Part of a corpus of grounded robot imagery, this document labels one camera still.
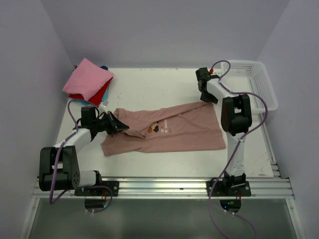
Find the dusty pink printed t shirt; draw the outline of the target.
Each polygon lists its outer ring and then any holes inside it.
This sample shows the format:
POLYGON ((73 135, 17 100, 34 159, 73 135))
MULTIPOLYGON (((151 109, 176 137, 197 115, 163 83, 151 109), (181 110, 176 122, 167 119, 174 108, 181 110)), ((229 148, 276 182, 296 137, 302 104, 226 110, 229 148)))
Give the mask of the dusty pink printed t shirt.
POLYGON ((131 151, 184 152, 226 147, 214 106, 209 103, 136 112, 117 108, 114 116, 129 129, 106 137, 101 144, 105 156, 131 151))

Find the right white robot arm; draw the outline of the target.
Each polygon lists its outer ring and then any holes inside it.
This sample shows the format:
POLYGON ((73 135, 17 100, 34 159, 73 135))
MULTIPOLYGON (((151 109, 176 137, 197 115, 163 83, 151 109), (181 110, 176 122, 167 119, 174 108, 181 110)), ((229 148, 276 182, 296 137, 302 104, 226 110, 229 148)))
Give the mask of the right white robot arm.
POLYGON ((221 103, 221 126, 227 136, 227 163, 221 178, 206 182, 208 196, 251 196, 244 167, 244 135, 252 125, 250 98, 247 94, 231 94, 221 86, 220 76, 207 68, 195 71, 200 99, 207 103, 221 103))

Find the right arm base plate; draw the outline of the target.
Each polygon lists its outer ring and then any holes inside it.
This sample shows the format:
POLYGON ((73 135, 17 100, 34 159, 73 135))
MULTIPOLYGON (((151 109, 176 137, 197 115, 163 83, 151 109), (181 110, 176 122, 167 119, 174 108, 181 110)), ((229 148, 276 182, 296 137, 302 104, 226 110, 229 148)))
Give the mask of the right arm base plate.
MULTIPOLYGON (((210 192, 213 188, 213 185, 217 181, 217 178, 212 178, 206 181, 206 191, 207 195, 210 195, 210 192)), ((250 185, 248 181, 245 181, 244 184, 239 185, 231 185, 226 182, 224 179, 218 180, 213 191, 211 193, 211 197, 250 197, 252 196, 250 185)))

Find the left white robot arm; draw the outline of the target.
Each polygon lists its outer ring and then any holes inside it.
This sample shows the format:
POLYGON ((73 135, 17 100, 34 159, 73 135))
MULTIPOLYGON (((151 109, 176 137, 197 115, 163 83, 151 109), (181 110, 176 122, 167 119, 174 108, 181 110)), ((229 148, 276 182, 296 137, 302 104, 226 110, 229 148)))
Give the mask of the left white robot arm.
POLYGON ((81 108, 80 124, 62 142, 44 147, 40 151, 38 183, 41 191, 76 190, 85 188, 96 196, 102 193, 104 184, 97 170, 83 171, 79 167, 77 153, 92 142, 100 132, 113 136, 129 129, 111 112, 97 115, 94 106, 81 108))

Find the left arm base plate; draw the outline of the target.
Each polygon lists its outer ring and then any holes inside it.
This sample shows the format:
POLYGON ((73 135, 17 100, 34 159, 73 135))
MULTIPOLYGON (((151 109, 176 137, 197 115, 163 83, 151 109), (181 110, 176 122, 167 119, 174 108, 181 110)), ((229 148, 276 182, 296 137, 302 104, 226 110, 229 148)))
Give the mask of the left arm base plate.
POLYGON ((75 196, 82 197, 117 197, 120 188, 119 181, 102 181, 98 186, 81 187, 75 190, 75 196))

